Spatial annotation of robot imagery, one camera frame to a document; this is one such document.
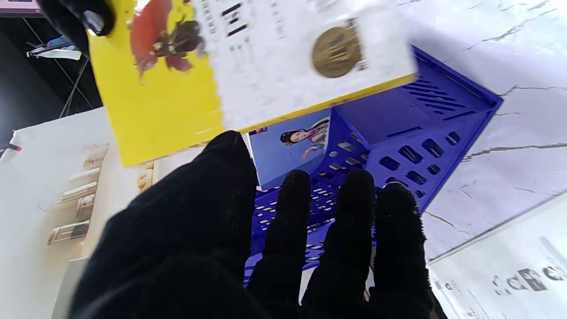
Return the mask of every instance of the illustration of woman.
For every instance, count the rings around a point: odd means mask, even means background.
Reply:
[[[290,146],[301,142],[303,140],[309,139],[311,142],[315,143],[315,146],[308,148],[301,156],[301,159],[305,160],[309,153],[315,152],[322,149],[325,152],[328,142],[329,131],[329,117],[315,123],[310,129],[296,129],[293,131],[285,132],[281,135],[280,141],[285,144],[285,146]]]

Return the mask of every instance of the red flower illustration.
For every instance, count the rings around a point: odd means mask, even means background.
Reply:
[[[203,53],[205,43],[198,35],[200,28],[196,21],[184,21],[183,16],[174,31],[170,35],[167,33],[171,8],[171,0],[139,0],[134,9],[130,47],[140,77],[153,68],[159,57],[166,58],[168,68],[186,72],[193,67],[187,52],[197,49],[197,53]]]

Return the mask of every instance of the white marble floor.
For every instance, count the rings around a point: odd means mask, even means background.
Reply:
[[[505,100],[424,214],[435,258],[567,190],[567,2],[398,8],[414,45]]]

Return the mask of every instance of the coin image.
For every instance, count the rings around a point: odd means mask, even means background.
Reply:
[[[313,47],[313,66],[327,78],[340,78],[362,59],[360,42],[353,30],[334,27],[325,31]]]

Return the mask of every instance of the book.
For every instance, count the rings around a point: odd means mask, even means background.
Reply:
[[[389,0],[113,0],[92,65],[124,166],[410,83]]]

